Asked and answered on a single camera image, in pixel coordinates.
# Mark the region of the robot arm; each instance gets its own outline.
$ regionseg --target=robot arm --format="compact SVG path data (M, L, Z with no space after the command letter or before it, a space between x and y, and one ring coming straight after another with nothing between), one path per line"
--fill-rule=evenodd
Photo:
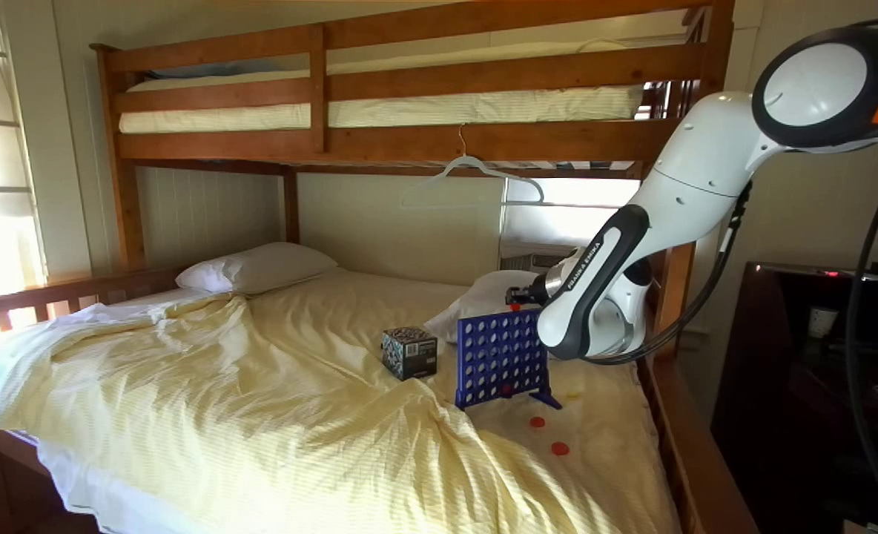
M638 195L556 272L537 281L538 340L553 357L613 358L644 340L638 265L709 234L777 151L878 143L878 20L780 53L746 94L709 94L673 131Z

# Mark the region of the wooden bed frame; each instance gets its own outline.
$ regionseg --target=wooden bed frame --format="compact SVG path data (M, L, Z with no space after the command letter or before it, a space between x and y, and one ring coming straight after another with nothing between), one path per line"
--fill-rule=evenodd
M685 10L690 39L685 44L604 51L547 60L507 60L479 66L442 66L411 72L329 75L326 51L519 30L538 23L644 14ZM79 309L88 299L139 297L172 285L172 271L151 272L142 251L139 167L243 170L285 177L285 232L298 237L297 171L409 171L442 167L461 145L484 161L632 161L645 171L688 103L721 90L733 39L733 0L570 0L570 2L454 2L396 14L374 14L289 30L266 30L187 44L113 51L98 44L101 90L105 107L110 176L114 192L119 260L128 277L68 281L0 297L0 330L12 327L12 309L31 309L34 321ZM172 90L162 94L131 94L128 85L160 69L191 69L209 63L243 63L264 57L307 60L307 76L268 84L231 84L203 90ZM467 124L467 127L326 127L329 102L454 94L492 90L571 90L644 84L645 122L538 122L538 124ZM307 103L307 131L245 134L119 134L128 110L206 110L258 103ZM679 317L690 272L690 245L660 256L660 294L654 330ZM685 530L755 530L752 518L702 423L676 369L676 343L644 361L644 388L653 404L670 490ZM12 517L2 465L21 462L31 472L31 449L0 434L0 530L21 530Z

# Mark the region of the dark furniture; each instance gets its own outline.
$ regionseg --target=dark furniture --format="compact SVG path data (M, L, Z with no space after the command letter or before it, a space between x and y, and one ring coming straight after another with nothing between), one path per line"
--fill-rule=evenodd
M746 265L712 434L759 530L878 524L878 486L844 398L851 271ZM878 272L856 321L862 407L878 446Z

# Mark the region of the cushion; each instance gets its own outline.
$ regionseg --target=cushion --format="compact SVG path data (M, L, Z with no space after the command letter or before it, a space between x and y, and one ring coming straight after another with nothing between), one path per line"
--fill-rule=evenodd
M424 324L424 330L448 343L457 340L460 317L476 314L504 314L507 288L525 288L534 281L537 272L530 271L492 271L476 277L466 294L460 294L449 305L443 305L436 317Z
M264 294L338 268L301 242L264 242L234 256L199 260L174 277L177 288L203 294Z

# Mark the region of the upper bunk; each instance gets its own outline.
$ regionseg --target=upper bunk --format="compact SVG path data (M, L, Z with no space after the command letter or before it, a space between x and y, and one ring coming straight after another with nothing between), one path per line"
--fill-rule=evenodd
M639 170L721 90L728 18L728 0L512 0L98 44L105 134L119 164L156 167L421 170L467 151Z

